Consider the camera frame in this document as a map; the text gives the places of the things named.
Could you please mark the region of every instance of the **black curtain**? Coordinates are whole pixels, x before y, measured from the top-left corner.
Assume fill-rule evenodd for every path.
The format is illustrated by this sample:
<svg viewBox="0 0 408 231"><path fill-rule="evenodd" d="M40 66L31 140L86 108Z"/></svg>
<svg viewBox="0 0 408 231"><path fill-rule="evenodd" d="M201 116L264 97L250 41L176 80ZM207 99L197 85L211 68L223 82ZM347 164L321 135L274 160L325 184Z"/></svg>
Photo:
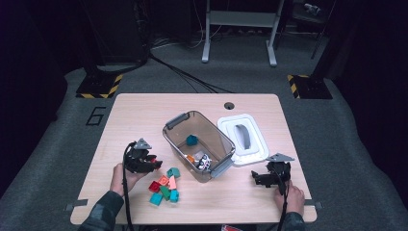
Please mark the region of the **black curtain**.
<svg viewBox="0 0 408 231"><path fill-rule="evenodd" d="M64 99L58 59L21 0L0 1L0 194L25 164Z"/></svg>
<svg viewBox="0 0 408 231"><path fill-rule="evenodd" d="M91 65L103 64L80 0L22 1L63 73L83 67L86 56ZM86 51L79 50L79 42L86 46Z"/></svg>
<svg viewBox="0 0 408 231"><path fill-rule="evenodd" d="M347 55L335 84L354 114L361 141L374 163L391 178L408 208L408 33L405 28L408 20L405 6L403 1L367 1L359 10L352 42L341 48L347 52L319 62L328 65L325 72L320 73L324 77L335 68L334 61L343 58L339 54Z"/></svg>

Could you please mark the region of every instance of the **gray carpet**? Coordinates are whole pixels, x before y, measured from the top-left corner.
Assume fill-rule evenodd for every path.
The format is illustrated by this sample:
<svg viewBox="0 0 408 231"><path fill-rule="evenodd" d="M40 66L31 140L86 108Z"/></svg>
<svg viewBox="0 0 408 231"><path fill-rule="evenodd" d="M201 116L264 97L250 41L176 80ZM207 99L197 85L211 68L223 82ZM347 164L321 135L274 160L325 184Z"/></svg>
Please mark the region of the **gray carpet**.
<svg viewBox="0 0 408 231"><path fill-rule="evenodd" d="M407 210L390 179L372 163L356 134L353 115L332 81L325 83L333 100L293 98L287 75L312 73L323 46L311 60L315 41L286 35L276 51L278 66L273 68L268 64L266 39L213 41L208 64L201 63L202 44L194 49L165 46L152 53L218 87L279 96L312 197L324 206L308 230L407 230ZM176 73L152 60L124 74L111 99L76 98L84 77L83 69L66 75L68 91L59 119L50 124L0 200L0 230L76 230L64 207L81 190L115 97L124 92L195 92ZM86 126L94 107L106 107L98 111L104 115L102 122ZM270 228L270 224L258 226Z"/></svg>

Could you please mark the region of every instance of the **teal toy block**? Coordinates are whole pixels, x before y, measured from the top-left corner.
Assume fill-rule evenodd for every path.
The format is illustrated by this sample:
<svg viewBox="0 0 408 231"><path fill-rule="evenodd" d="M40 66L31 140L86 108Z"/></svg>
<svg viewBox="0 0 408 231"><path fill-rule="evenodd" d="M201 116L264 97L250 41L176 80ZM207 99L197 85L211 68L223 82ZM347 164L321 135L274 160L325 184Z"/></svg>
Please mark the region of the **teal toy block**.
<svg viewBox="0 0 408 231"><path fill-rule="evenodd" d="M160 187L160 191L162 192L163 197L165 198L165 200L169 200L170 199L170 190L168 189L168 187L166 186L161 186Z"/></svg>
<svg viewBox="0 0 408 231"><path fill-rule="evenodd" d="M179 197L179 192L176 190L172 190L170 193L170 201L175 203L178 201L178 197Z"/></svg>
<svg viewBox="0 0 408 231"><path fill-rule="evenodd" d="M167 171L167 177L170 178L171 176L174 176L175 178L180 177L180 170L177 167L172 167Z"/></svg>
<svg viewBox="0 0 408 231"><path fill-rule="evenodd" d="M163 199L163 196L161 194L154 192L152 196L150 197L150 203L159 206L160 203L162 202L162 199Z"/></svg>
<svg viewBox="0 0 408 231"><path fill-rule="evenodd" d="M196 137L196 136L194 136L194 135L189 135L189 136L186 138L186 145L187 145L187 146L194 146L194 145L196 145L196 144L198 144L198 137Z"/></svg>

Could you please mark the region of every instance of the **translucent plastic bin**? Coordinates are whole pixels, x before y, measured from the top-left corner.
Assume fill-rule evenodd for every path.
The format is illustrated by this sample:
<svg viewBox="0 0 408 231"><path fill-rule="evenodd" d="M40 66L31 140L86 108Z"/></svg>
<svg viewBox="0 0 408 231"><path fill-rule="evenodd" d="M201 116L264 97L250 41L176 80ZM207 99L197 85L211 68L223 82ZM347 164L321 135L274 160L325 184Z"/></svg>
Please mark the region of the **translucent plastic bin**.
<svg viewBox="0 0 408 231"><path fill-rule="evenodd" d="M184 166L201 183L219 177L234 164L231 160L235 152L234 143L199 112L190 111L170 120L163 128L163 136ZM196 144L187 141L189 136L197 138ZM202 168L202 163L208 162L205 155L210 164Z"/></svg>

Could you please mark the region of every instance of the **red toy block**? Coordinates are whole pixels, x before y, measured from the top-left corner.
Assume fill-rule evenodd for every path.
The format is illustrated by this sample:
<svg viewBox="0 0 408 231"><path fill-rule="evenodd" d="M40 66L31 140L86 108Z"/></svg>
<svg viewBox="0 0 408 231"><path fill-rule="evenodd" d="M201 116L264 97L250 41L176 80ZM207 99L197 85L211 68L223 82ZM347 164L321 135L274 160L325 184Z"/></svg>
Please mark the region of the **red toy block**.
<svg viewBox="0 0 408 231"><path fill-rule="evenodd" d="M160 191L160 186L160 183L153 181L149 186L149 190L153 193L158 193Z"/></svg>

